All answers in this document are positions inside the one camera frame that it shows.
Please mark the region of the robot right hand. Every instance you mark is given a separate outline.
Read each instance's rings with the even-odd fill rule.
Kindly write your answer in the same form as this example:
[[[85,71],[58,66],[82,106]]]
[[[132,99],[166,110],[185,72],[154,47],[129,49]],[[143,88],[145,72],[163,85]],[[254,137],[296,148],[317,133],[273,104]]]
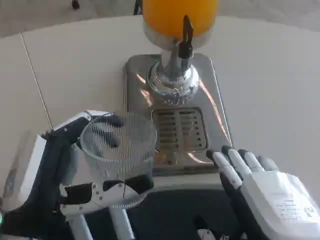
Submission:
[[[207,150],[249,240],[318,240],[320,208],[302,181],[268,157],[228,145]]]

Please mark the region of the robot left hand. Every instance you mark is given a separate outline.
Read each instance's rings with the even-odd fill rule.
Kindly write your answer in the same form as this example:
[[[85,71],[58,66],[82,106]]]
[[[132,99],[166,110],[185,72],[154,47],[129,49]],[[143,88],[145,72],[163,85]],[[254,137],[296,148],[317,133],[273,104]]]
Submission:
[[[85,216],[107,209],[116,237],[135,240],[127,209],[154,187],[156,141],[146,117],[99,110],[26,134],[5,181],[0,237],[91,240]]]

